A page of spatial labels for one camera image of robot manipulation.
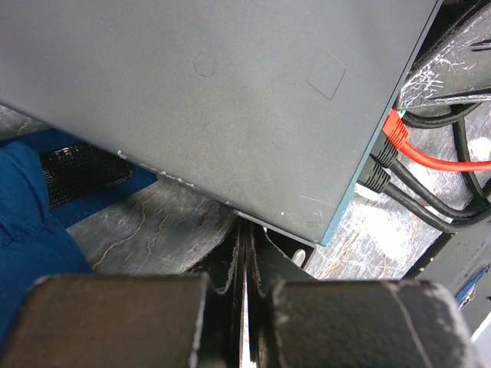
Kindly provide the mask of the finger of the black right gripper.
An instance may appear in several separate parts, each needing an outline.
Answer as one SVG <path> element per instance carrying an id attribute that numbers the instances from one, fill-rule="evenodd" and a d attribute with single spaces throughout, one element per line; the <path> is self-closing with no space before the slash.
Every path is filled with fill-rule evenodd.
<path id="1" fill-rule="evenodd" d="M 417 62 L 397 96 L 398 110 L 490 100 L 490 2 L 467 10 Z"/>

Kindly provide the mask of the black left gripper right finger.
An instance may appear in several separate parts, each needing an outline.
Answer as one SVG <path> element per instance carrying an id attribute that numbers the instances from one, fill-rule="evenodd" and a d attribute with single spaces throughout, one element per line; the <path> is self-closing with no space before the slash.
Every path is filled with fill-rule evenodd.
<path id="1" fill-rule="evenodd" d="M 319 281 L 264 229 L 245 234 L 249 351 L 259 367 L 481 367 L 451 293 L 439 284 Z"/>

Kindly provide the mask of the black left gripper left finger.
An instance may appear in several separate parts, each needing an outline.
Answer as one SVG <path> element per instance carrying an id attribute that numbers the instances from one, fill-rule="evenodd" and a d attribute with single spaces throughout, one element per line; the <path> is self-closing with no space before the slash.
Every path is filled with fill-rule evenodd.
<path id="1" fill-rule="evenodd" d="M 243 220 L 182 274 L 56 275 L 23 298 L 3 367 L 237 367 Z"/>

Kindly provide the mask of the dark grey network switch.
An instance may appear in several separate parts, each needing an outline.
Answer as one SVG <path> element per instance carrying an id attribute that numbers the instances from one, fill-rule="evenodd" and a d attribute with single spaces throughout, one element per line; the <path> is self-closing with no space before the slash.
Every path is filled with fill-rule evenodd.
<path id="1" fill-rule="evenodd" d="M 3 1 L 1 103 L 327 245 L 439 1 Z"/>

